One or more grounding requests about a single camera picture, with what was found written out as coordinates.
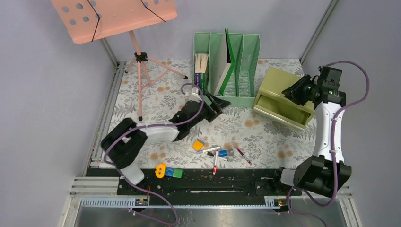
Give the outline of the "olive green drawer box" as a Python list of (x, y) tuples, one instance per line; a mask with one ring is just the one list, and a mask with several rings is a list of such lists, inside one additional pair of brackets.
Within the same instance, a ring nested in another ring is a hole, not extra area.
[(253, 110), (290, 128), (304, 131), (315, 116), (313, 103), (297, 105), (285, 98), (282, 91), (295, 84), (300, 76), (268, 67), (259, 87)]

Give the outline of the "purple paperback book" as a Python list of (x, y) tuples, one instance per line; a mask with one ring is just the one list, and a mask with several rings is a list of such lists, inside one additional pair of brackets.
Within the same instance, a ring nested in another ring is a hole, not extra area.
[(197, 85), (199, 88), (201, 87), (201, 57), (199, 54), (195, 54), (195, 60), (194, 60), (194, 84)]

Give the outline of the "green file organizer rack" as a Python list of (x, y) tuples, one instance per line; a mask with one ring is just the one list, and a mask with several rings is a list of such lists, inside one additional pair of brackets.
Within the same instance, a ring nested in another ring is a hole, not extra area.
[[(253, 106), (256, 95), (254, 79), (260, 51), (260, 37), (258, 34), (230, 33), (229, 35), (235, 57), (235, 68), (224, 95), (218, 95), (218, 98), (231, 102), (234, 107), (250, 108)], [(207, 91), (210, 93), (212, 93), (210, 84), (212, 65), (217, 61), (218, 48), (223, 36), (224, 33), (194, 33), (194, 60), (195, 54), (209, 55)]]

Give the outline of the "blue grey glue stick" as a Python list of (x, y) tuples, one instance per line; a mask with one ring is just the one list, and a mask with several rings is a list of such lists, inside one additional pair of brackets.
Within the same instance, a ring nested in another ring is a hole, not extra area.
[(219, 154), (220, 157), (230, 157), (234, 155), (234, 151), (233, 149), (229, 149), (229, 150), (220, 150)]

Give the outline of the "yellow blue green toy block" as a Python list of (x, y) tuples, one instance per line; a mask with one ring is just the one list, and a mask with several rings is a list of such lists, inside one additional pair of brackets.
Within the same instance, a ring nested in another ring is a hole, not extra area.
[(155, 170), (157, 178), (164, 177), (182, 178), (183, 170), (179, 168), (167, 167), (165, 163), (158, 164)]

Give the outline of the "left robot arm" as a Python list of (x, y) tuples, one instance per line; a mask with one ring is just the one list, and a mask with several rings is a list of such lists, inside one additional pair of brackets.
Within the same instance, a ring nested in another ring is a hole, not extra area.
[(190, 129), (206, 120), (212, 122), (231, 102), (206, 92), (207, 104), (200, 95), (191, 94), (184, 107), (165, 123), (138, 125), (131, 118), (123, 119), (101, 141), (104, 158), (120, 172), (135, 194), (142, 194), (147, 182), (135, 159), (147, 143), (179, 141), (189, 135)]

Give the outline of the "treehouse paperback book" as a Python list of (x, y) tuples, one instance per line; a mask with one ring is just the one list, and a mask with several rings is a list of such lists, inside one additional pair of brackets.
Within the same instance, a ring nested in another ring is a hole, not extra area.
[(209, 55), (206, 53), (202, 53), (200, 56), (201, 56), (200, 75), (202, 80), (201, 89), (203, 93), (205, 93), (207, 91), (207, 84), (208, 84)]

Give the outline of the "yellow grey eraser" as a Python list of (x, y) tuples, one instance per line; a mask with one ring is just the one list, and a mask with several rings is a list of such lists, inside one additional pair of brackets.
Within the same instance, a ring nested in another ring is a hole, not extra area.
[(200, 151), (202, 150), (202, 148), (204, 147), (205, 142), (203, 142), (200, 139), (196, 139), (193, 143), (192, 143), (192, 149), (195, 151)]

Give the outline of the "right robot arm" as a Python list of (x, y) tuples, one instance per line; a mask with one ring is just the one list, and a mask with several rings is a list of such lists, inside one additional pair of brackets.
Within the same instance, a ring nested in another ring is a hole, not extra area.
[(283, 195), (290, 186), (334, 197), (350, 178), (352, 168), (344, 164), (341, 151), (341, 121), (346, 94), (339, 91), (342, 71), (321, 67), (320, 75), (304, 75), (282, 91), (284, 97), (297, 105), (308, 101), (314, 105), (316, 137), (313, 154), (296, 169), (281, 168), (280, 177), (273, 179), (274, 193)]

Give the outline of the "red white marker pen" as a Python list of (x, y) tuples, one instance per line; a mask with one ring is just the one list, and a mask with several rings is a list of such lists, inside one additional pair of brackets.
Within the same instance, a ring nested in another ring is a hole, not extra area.
[(218, 162), (218, 150), (215, 151), (215, 154), (214, 154), (214, 166), (213, 166), (213, 170), (212, 170), (213, 175), (215, 175), (217, 172), (217, 162)]

